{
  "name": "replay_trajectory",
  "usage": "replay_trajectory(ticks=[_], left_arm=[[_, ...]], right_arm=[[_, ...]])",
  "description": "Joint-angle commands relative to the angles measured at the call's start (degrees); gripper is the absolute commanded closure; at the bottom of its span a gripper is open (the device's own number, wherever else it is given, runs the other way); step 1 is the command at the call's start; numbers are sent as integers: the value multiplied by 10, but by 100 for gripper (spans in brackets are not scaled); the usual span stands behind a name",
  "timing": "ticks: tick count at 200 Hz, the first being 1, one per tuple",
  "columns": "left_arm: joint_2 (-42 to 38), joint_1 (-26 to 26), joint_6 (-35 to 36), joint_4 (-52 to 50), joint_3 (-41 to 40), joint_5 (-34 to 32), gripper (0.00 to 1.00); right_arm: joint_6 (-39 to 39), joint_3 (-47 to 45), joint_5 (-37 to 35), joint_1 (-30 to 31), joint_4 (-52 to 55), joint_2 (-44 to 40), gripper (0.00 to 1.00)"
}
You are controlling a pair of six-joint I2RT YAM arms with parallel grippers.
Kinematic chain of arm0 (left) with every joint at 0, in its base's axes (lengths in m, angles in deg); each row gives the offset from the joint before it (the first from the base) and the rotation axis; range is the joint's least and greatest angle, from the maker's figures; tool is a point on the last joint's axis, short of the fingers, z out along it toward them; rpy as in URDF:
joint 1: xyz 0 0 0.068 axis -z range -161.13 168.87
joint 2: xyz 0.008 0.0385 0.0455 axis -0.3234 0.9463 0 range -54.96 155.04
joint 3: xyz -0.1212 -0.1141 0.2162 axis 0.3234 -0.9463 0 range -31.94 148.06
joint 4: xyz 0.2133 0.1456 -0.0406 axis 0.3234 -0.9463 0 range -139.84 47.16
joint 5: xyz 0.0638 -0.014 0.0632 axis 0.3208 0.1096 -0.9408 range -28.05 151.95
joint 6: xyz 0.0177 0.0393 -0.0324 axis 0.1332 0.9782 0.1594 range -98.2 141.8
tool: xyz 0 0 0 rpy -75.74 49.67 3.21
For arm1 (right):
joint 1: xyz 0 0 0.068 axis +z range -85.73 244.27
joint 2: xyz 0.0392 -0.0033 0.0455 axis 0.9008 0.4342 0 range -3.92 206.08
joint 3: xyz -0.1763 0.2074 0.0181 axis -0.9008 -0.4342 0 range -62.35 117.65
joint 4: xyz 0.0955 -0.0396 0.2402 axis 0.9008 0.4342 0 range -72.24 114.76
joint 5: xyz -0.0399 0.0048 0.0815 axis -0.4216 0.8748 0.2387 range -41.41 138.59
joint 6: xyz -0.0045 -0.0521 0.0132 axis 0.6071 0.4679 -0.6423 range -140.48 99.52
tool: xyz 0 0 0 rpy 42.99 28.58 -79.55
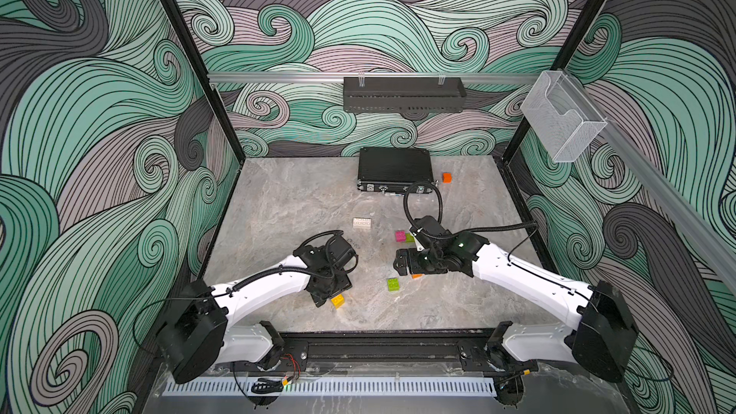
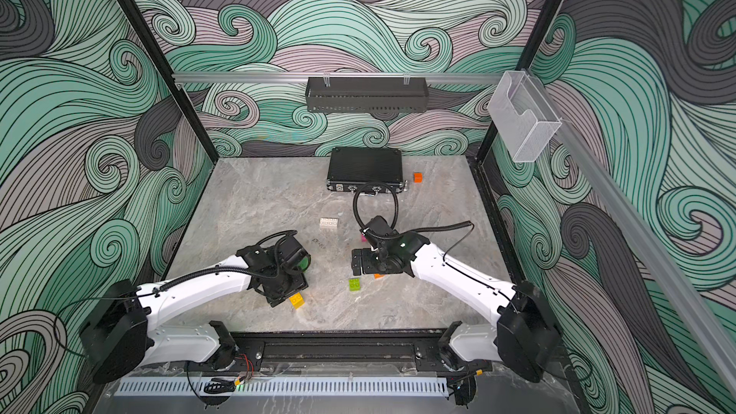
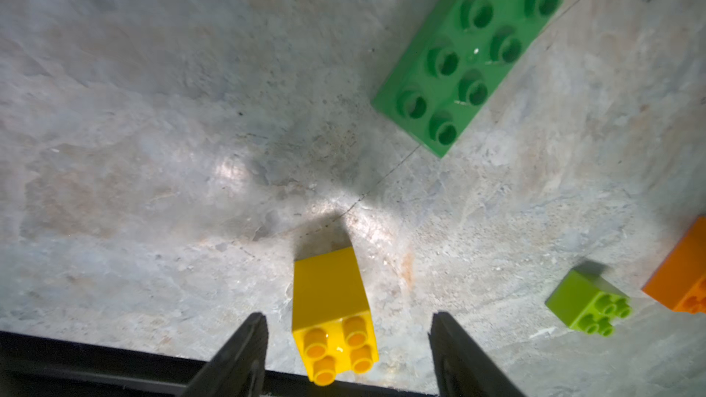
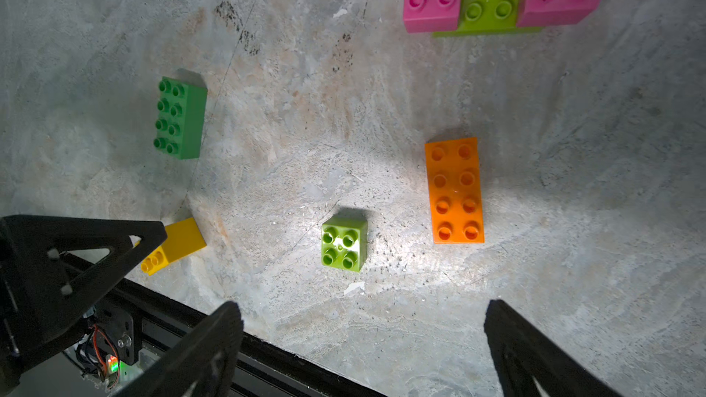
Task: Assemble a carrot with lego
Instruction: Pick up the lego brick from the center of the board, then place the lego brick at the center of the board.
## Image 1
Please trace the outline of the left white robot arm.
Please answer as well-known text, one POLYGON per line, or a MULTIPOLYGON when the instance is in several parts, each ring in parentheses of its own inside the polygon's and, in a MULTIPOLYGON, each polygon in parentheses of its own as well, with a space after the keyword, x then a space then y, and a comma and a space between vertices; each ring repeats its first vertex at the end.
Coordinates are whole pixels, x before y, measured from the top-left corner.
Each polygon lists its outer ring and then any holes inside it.
POLYGON ((213 287, 197 280, 171 300, 155 341, 178 384, 189 383, 218 364, 244 362, 270 370, 285 352, 283 337, 266 321, 249 326, 239 322, 293 293, 308 291, 320 307, 351 287, 343 271, 322 275, 300 264, 278 264, 213 287))

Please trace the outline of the yellow lego brick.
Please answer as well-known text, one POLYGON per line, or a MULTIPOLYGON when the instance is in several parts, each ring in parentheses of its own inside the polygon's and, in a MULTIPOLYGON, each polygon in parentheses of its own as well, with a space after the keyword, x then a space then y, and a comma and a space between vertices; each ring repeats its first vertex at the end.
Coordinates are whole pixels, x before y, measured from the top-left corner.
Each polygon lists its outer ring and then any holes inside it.
POLYGON ((331 299, 331 302, 333 303, 333 306, 336 309, 339 309, 340 307, 342 307, 344 305, 345 298, 344 298, 344 296, 342 294, 339 294, 339 295, 335 296, 334 298, 332 298, 331 299))

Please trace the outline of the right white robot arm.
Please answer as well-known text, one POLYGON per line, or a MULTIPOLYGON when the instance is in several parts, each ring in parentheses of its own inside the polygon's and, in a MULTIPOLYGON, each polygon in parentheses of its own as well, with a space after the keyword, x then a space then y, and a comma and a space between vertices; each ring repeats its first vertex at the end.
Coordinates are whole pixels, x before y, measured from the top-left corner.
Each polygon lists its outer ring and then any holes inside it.
POLYGON ((572 280, 480 241, 460 241, 440 252, 399 249, 393 268, 400 276, 463 273, 507 289, 556 318, 550 325, 506 327, 500 347, 515 361, 571 362, 609 383, 625 379, 639 329, 623 293, 606 281, 572 280))

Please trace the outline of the white lego brick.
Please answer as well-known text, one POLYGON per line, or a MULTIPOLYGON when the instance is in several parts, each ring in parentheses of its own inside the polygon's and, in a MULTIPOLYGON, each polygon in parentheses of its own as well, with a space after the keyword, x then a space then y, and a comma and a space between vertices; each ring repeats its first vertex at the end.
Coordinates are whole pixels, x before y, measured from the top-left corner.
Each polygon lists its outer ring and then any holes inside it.
POLYGON ((356 230, 370 230, 372 228, 371 218, 354 218, 353 227, 356 230))

